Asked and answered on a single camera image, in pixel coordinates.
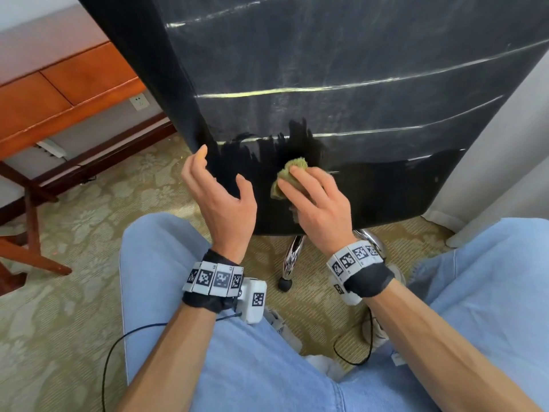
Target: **jeans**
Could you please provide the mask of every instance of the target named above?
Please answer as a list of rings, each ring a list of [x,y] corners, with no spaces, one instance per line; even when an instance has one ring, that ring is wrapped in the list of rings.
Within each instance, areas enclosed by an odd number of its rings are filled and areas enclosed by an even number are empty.
[[[549,221],[504,219],[462,248],[419,264],[408,288],[549,411],[547,243]],[[120,251],[124,332],[168,322],[208,247],[188,221],[170,214],[148,214],[127,228]],[[161,332],[149,328],[125,339],[128,382]],[[393,352],[386,343],[335,383],[265,320],[219,321],[191,411],[439,410],[408,366],[395,366]]]

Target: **hand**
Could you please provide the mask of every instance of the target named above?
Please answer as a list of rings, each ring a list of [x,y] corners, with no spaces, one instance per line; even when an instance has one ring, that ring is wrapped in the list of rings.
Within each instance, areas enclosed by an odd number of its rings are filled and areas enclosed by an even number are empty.
[[[240,264],[255,227],[257,203],[250,181],[236,181],[240,199],[230,195],[206,169],[208,148],[203,145],[187,158],[181,177],[198,203],[212,239],[211,249]]]
[[[356,242],[351,223],[351,204],[339,191],[333,176],[319,167],[303,170],[292,166],[290,173],[315,204],[284,179],[278,179],[278,186],[297,208],[299,225],[314,245],[326,256],[331,256]]]

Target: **finger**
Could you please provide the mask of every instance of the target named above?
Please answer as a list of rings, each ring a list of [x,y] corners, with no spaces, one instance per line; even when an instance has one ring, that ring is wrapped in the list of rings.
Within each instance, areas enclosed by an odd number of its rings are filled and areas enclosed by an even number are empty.
[[[316,202],[319,207],[325,207],[329,204],[330,200],[326,195],[326,191],[322,188],[322,185],[320,185],[316,178],[297,166],[292,166],[290,168],[290,173],[306,189],[313,201]]]
[[[219,184],[212,174],[206,169],[208,162],[206,161],[206,154],[208,153],[208,147],[203,144],[200,149],[194,155],[192,165],[190,166],[190,174],[198,184],[198,187],[205,193],[212,195],[228,194],[228,192]]]
[[[190,173],[190,168],[193,165],[193,160],[194,155],[189,156],[187,160],[185,160],[185,163],[183,164],[183,169],[181,170],[181,178],[183,179],[185,185],[187,185],[187,188],[190,190],[191,194],[193,194],[196,198],[200,194],[200,188]]]
[[[324,172],[319,167],[308,167],[307,172],[320,182],[320,185],[322,185],[322,187],[326,191],[326,194],[330,198],[333,198],[337,195],[339,189],[332,175]]]
[[[295,189],[288,181],[279,178],[278,187],[298,211],[305,214],[313,214],[319,210],[304,194]]]
[[[240,191],[240,200],[246,203],[255,203],[254,187],[251,185],[251,182],[240,173],[238,173],[236,181]]]

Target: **green sponge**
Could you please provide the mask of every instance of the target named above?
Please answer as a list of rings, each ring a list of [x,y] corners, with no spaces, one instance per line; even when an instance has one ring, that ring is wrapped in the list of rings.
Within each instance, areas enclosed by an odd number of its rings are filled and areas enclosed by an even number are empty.
[[[284,165],[284,169],[282,169],[280,172],[278,172],[278,174],[276,176],[277,180],[278,180],[278,178],[281,178],[281,179],[284,179],[285,181],[288,181],[289,183],[292,184],[292,186],[295,189],[301,191],[303,194],[305,194],[305,196],[308,196],[309,194],[307,193],[305,188],[290,173],[290,167],[291,166],[298,166],[298,167],[301,167],[302,169],[307,169],[308,168],[307,161],[305,160],[305,158],[292,159]],[[280,188],[278,187],[277,180],[274,181],[273,185],[271,186],[271,198],[274,198],[274,199],[287,199],[286,195],[284,195],[282,193],[282,191],[280,190]]]

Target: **carpet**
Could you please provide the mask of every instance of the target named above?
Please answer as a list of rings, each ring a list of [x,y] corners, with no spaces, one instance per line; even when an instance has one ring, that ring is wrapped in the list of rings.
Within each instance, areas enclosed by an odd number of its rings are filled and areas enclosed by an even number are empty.
[[[106,355],[121,335],[118,251],[124,229],[143,214],[167,211],[189,219],[206,238],[208,229],[182,185],[189,155],[174,135],[128,158],[39,207],[45,256],[73,268],[66,277],[3,260],[12,272],[29,273],[27,284],[0,297],[0,411],[100,411]],[[2,227],[21,230],[21,220]],[[389,260],[408,275],[413,264],[447,248],[450,231],[422,218],[373,228]],[[325,257],[310,242],[295,267],[292,290],[276,287],[291,237],[253,237],[245,271],[268,283],[267,305],[287,320],[304,343],[302,354],[360,360],[368,346],[359,324],[363,305],[345,305],[328,285]],[[106,379],[107,410],[126,387],[124,346],[115,349]]]

